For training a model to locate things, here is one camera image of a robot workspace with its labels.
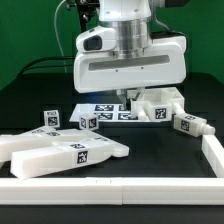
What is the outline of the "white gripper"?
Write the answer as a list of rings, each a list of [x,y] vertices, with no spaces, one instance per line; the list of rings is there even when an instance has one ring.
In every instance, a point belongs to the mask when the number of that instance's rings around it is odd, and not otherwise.
[[[120,58],[117,32],[98,26],[80,34],[76,47],[75,89],[80,93],[117,90],[124,107],[124,89],[137,88],[137,101],[145,87],[177,84],[186,77],[184,36],[153,39],[141,56]]]

